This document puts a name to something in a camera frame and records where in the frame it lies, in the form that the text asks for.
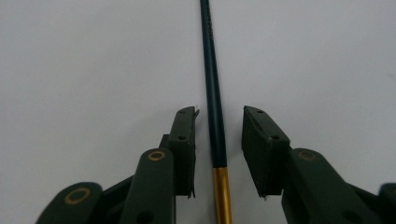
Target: gold tip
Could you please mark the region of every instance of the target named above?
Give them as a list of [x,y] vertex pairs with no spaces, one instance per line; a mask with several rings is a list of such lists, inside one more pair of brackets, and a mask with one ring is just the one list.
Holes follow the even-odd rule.
[[218,224],[232,224],[227,168],[213,168]]

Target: gold rivet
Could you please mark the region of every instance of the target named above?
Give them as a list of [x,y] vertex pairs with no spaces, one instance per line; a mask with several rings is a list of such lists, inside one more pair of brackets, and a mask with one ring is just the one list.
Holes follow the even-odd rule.
[[90,189],[87,189],[87,188],[75,189],[66,195],[66,197],[64,198],[64,202],[67,204],[70,204],[70,205],[75,205],[75,204],[84,202],[87,198],[90,197],[90,195],[91,195]]
[[165,158],[165,153],[162,151],[153,151],[150,154],[148,154],[148,158],[151,161],[160,161],[163,158]]
[[301,151],[298,153],[298,156],[306,161],[315,161],[317,159],[317,156],[310,151]]

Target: white surface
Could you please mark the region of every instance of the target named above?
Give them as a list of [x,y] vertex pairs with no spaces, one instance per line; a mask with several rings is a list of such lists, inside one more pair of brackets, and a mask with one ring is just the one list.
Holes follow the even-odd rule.
[[[395,182],[396,2],[212,1],[234,223],[286,223],[240,148],[243,106],[349,183]],[[0,223],[34,223],[63,188],[132,175],[198,105],[196,199],[215,223],[199,1],[0,2]]]

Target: screw hole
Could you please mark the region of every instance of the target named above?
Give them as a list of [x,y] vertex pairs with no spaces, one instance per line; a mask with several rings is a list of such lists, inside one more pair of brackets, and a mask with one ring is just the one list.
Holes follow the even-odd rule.
[[136,218],[136,222],[139,224],[148,224],[154,219],[154,215],[150,211],[144,211],[139,213]]
[[356,214],[356,213],[354,213],[352,211],[345,211],[343,213],[343,217],[346,220],[348,220],[350,223],[354,223],[354,224],[361,224],[362,223],[361,217],[358,214]]

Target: rod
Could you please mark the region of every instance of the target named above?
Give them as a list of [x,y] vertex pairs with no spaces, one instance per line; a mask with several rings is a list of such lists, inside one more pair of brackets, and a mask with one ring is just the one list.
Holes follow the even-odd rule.
[[231,224],[232,215],[227,170],[227,154],[212,20],[209,0],[200,1],[204,44],[207,116],[209,122],[217,221],[219,224]]

